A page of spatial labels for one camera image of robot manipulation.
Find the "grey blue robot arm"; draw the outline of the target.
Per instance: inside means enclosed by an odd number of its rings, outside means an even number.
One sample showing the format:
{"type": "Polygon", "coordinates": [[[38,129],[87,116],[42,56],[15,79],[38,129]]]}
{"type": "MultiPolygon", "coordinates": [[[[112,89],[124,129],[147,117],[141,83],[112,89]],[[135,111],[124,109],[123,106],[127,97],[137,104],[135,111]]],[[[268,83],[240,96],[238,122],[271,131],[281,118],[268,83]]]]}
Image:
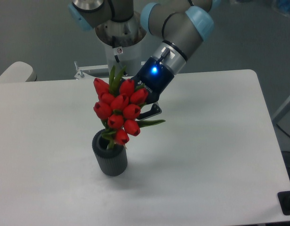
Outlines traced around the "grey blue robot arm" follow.
{"type": "Polygon", "coordinates": [[[130,76],[148,90],[151,109],[144,120],[161,113],[160,94],[210,36],[209,12],[218,0],[172,0],[148,3],[138,13],[131,0],[73,0],[68,9],[79,27],[94,30],[105,47],[108,69],[130,76]]]}

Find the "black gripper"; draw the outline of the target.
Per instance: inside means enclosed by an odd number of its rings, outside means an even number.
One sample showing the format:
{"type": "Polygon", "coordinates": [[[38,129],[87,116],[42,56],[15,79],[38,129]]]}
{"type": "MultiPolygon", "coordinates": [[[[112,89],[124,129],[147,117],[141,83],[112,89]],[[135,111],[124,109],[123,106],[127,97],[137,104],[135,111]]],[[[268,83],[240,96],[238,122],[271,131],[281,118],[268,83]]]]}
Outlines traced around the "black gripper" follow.
{"type": "Polygon", "coordinates": [[[162,113],[162,109],[157,101],[159,100],[160,94],[173,78],[173,73],[164,65],[157,65],[156,59],[153,57],[150,57],[138,73],[132,77],[135,86],[139,86],[142,83],[145,84],[144,88],[148,91],[145,102],[147,104],[152,104],[149,111],[140,113],[137,117],[138,120],[149,119],[162,113]]]}

